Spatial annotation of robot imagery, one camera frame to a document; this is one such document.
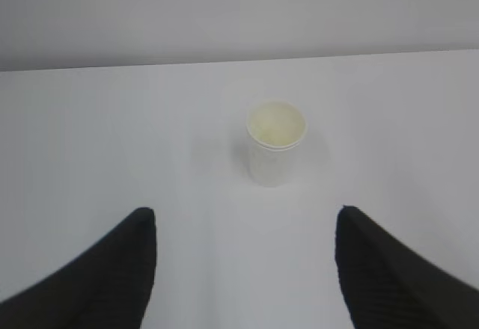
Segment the white table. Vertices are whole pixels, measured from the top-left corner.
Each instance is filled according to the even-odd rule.
[[[153,329],[352,328],[334,262],[354,204],[479,286],[479,52],[0,73],[0,299],[128,212],[157,213]],[[245,112],[309,121],[296,178],[252,183]]]

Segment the white cup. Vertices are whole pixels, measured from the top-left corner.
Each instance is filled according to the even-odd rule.
[[[300,110],[283,101],[265,102],[250,110],[249,173],[255,182],[276,187],[293,173],[296,151],[307,124]]]

